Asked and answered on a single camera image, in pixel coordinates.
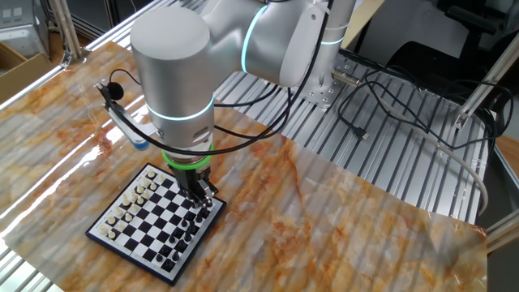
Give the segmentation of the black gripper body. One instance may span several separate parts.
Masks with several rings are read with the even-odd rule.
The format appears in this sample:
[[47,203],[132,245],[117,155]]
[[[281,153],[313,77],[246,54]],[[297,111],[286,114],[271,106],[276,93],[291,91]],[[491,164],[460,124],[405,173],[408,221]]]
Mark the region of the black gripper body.
[[202,188],[199,184],[201,179],[209,181],[210,166],[204,165],[202,167],[192,170],[181,170],[179,168],[170,166],[174,177],[178,181],[178,185],[183,194],[192,192],[195,195],[202,195]]

